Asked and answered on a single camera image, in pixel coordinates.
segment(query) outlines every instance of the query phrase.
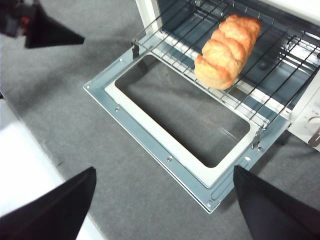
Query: metal bracket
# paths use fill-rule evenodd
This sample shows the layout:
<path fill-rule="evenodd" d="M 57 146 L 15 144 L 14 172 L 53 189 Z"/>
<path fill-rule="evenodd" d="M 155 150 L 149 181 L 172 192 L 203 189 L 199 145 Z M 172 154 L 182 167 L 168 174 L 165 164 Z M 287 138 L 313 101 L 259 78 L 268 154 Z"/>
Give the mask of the metal bracket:
<path fill-rule="evenodd" d="M 252 145 L 251 145 L 251 149 L 255 149 L 258 148 L 258 145 L 260 143 L 260 135 L 262 134 L 262 132 L 266 130 L 264 127 L 259 127 L 258 131 L 256 131 L 254 138 L 252 140 Z"/>
<path fill-rule="evenodd" d="M 132 59 L 135 59 L 137 57 L 139 57 L 140 53 L 139 53 L 139 45 L 137 44 L 137 40 L 134 38 L 131 41 L 131 46 L 133 46 L 132 48 Z"/>

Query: oven rack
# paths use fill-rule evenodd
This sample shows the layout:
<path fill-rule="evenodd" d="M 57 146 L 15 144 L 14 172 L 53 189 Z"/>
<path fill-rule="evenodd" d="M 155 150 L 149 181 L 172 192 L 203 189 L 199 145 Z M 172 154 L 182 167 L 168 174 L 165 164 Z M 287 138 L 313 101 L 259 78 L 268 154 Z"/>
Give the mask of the oven rack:
<path fill-rule="evenodd" d="M 167 17 L 162 22 L 162 16 L 167 12 L 172 12 L 173 6 L 178 2 L 180 4 L 179 8 L 175 8 L 170 17 Z M 180 11 L 190 7 L 192 11 L 189 14 L 182 19 L 177 19 L 177 14 Z M 230 88 L 226 90 L 209 88 L 198 81 L 193 73 L 193 61 L 200 53 L 199 48 L 196 49 L 196 46 L 199 42 L 204 40 L 206 42 L 210 38 L 210 34 L 218 28 L 219 23 L 232 13 L 242 13 L 242 15 L 260 19 L 261 31 L 256 45 L 259 41 L 263 41 L 264 38 L 275 38 L 276 40 L 269 44 L 264 52 L 256 53 L 256 59 L 250 64 L 250 67 L 242 70 Z M 199 21 L 189 26 L 183 34 L 177 36 L 177 29 L 194 15 L 199 18 Z M 166 30 L 165 26 L 171 22 L 176 22 L 178 27 Z M 188 36 L 192 35 L 203 23 L 210 23 L 211 27 L 197 36 L 193 42 L 186 44 Z M 317 36 L 296 29 L 294 26 L 285 25 L 264 13 L 255 11 L 235 1 L 229 4 L 223 0 L 178 0 L 163 10 L 161 15 L 157 16 L 138 36 L 143 32 L 146 32 L 147 35 L 140 41 L 136 40 L 138 38 L 133 39 L 133 52 L 140 47 L 143 49 L 143 54 L 154 55 L 208 95 L 262 129 L 266 129 L 280 115 L 287 119 L 289 118 L 289 114 L 292 111 L 290 105 L 304 91 L 319 70 L 320 62 L 318 61 L 318 56 L 320 56 L 320 47 L 319 44 L 313 44 L 319 43 Z M 248 81 L 245 80 L 247 74 L 257 68 L 265 56 L 270 53 L 275 53 L 275 62 L 271 69 L 266 74 L 259 76 L 259 79 L 256 79 L 254 83 L 248 84 Z M 291 72 L 272 92 L 265 92 L 260 86 L 265 83 L 268 76 L 274 74 L 280 65 L 289 66 Z M 305 77 L 302 84 L 286 101 L 278 101 L 275 98 L 276 95 L 281 91 L 283 92 L 287 85 L 290 85 L 289 83 L 292 81 L 293 76 L 298 72 L 303 73 Z"/>

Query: control panel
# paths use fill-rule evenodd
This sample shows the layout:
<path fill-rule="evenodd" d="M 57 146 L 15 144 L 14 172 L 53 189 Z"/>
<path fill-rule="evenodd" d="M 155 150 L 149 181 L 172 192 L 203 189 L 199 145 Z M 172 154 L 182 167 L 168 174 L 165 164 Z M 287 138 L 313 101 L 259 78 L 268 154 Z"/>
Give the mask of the control panel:
<path fill-rule="evenodd" d="M 320 88 L 288 130 L 320 151 Z"/>

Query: bread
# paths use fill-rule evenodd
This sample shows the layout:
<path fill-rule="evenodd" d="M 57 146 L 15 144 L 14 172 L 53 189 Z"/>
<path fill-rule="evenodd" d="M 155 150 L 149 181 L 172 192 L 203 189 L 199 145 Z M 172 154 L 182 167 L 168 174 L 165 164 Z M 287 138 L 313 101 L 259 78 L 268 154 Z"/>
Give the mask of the bread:
<path fill-rule="evenodd" d="M 261 29 L 256 18 L 230 15 L 194 60 L 194 74 L 215 89 L 229 88 L 246 64 Z"/>

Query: oven door frame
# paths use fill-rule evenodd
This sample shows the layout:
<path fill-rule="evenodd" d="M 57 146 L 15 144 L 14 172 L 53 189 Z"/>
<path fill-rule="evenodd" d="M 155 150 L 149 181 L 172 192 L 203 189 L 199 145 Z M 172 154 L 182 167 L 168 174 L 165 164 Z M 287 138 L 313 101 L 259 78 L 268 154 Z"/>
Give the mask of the oven door frame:
<path fill-rule="evenodd" d="M 108 94 L 108 91 L 106 91 L 106 89 L 115 91 L 117 87 L 112 87 L 114 82 L 132 66 L 136 65 L 144 56 L 150 54 L 146 49 L 141 48 L 140 56 L 133 58 L 132 50 L 133 48 L 130 48 L 126 51 L 94 79 L 87 82 L 83 88 L 203 207 L 203 209 L 206 210 L 207 213 L 211 214 L 234 187 L 234 166 L 240 165 L 249 170 L 269 149 L 275 140 L 289 127 L 290 122 L 282 116 L 279 116 L 266 130 L 260 133 L 259 147 L 255 148 L 252 148 L 252 141 L 254 140 L 253 138 L 258 131 L 259 126 L 251 123 L 250 131 L 245 140 L 243 138 L 243 141 L 240 141 L 234 147 L 237 148 L 237 151 L 235 151 L 236 154 L 233 154 L 232 158 L 228 159 L 227 164 L 224 165 L 224 168 L 220 171 L 213 183 L 206 185 L 176 158 L 177 154 L 175 152 L 168 150 L 166 146 L 161 144 L 161 141 L 154 138 L 147 130 L 147 125 L 143 126 L 143 123 L 137 121 L 137 119 L 127 111 L 128 108 L 133 105 L 121 105 L 120 102 L 117 102 L 114 94 Z M 134 107 L 134 111 L 137 111 L 138 113 L 143 112 L 138 106 Z"/>

